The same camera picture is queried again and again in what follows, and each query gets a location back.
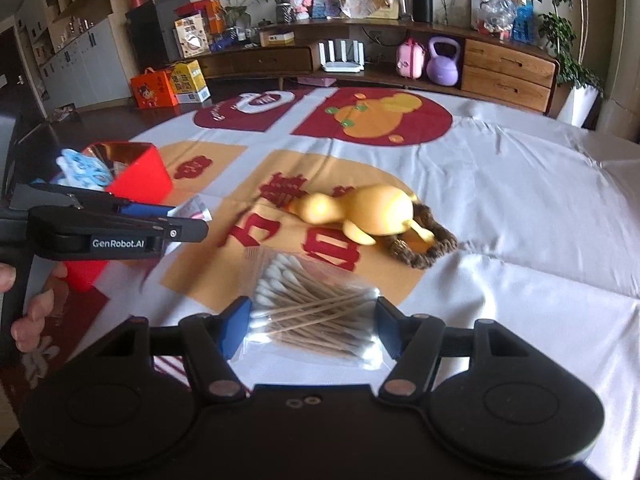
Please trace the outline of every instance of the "tablecloth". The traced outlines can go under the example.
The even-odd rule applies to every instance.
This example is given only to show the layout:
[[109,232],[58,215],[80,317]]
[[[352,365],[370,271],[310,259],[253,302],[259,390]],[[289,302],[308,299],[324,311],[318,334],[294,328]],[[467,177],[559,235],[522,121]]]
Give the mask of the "tablecloth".
[[[419,91],[327,88],[242,94],[160,124],[174,180],[213,214],[201,244],[154,268],[111,262],[95,289],[47,323],[39,349],[6,370],[17,404],[53,369],[130,315],[175,324],[219,312],[242,287],[242,250],[266,244],[362,275],[406,314],[471,327],[493,318],[587,383],[606,409],[588,465],[631,480],[640,456],[640,147],[500,105]],[[386,182],[429,205],[460,248],[426,271],[313,228],[282,205]],[[387,365],[393,363],[387,359]],[[177,358],[158,369],[184,380]],[[463,370],[451,360],[445,374]],[[316,365],[265,352],[233,362],[255,383],[370,383],[388,368]]]

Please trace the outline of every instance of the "pink backpack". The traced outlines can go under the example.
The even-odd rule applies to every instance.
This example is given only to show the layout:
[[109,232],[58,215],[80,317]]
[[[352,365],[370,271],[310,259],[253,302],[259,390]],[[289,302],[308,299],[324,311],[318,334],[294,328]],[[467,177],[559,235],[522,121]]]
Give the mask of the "pink backpack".
[[422,75],[425,57],[424,47],[409,38],[398,47],[398,73],[402,77],[418,79]]

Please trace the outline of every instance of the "white router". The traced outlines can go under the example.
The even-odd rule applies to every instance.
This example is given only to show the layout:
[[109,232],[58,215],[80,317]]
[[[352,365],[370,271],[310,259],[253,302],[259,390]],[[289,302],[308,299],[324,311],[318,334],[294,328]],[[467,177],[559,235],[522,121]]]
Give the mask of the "white router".
[[364,70],[364,44],[353,40],[353,61],[347,61],[347,42],[340,40],[340,61],[335,60],[335,46],[333,40],[327,41],[329,47],[329,61],[326,60],[324,43],[318,44],[320,65],[325,72],[357,73]]

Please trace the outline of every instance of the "finger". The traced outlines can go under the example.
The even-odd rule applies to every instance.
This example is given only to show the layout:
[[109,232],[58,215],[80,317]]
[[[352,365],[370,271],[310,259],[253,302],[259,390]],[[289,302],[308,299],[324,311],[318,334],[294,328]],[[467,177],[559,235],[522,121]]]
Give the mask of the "finger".
[[53,303],[53,288],[50,288],[46,292],[31,298],[31,301],[27,306],[27,317],[31,321],[42,320],[44,322],[44,319],[51,314],[51,311],[53,310]]
[[56,266],[53,267],[53,270],[51,271],[51,275],[56,278],[66,278],[66,274],[66,265],[63,262],[56,263]]
[[11,335],[16,341],[27,341],[34,337],[40,338],[43,329],[44,318],[31,321],[28,317],[23,317],[11,325]]
[[15,345],[22,353],[33,352],[40,344],[40,336],[30,337],[28,339],[21,339],[16,341]]
[[69,296],[69,286],[66,282],[50,276],[45,284],[45,290],[49,288],[53,290],[53,310],[50,315],[57,316],[62,314],[65,307],[66,298]]
[[6,292],[15,283],[15,267],[0,264],[0,292]]

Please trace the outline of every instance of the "tv stand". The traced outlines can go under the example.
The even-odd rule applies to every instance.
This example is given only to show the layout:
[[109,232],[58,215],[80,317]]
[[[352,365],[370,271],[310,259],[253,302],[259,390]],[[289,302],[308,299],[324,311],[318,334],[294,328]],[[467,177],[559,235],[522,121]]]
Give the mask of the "tv stand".
[[[357,73],[325,72],[320,67],[318,43],[353,38],[352,28],[407,30],[418,43],[433,36],[449,36],[461,47],[460,78],[455,86],[432,83],[425,73],[416,80],[396,72],[392,62],[367,63]],[[499,41],[471,28],[431,25],[401,20],[305,20],[270,25],[269,30],[294,32],[295,43],[265,48],[237,47],[198,58],[205,78],[311,76],[379,83],[480,99],[548,114],[556,88],[558,62],[542,49],[516,41]]]

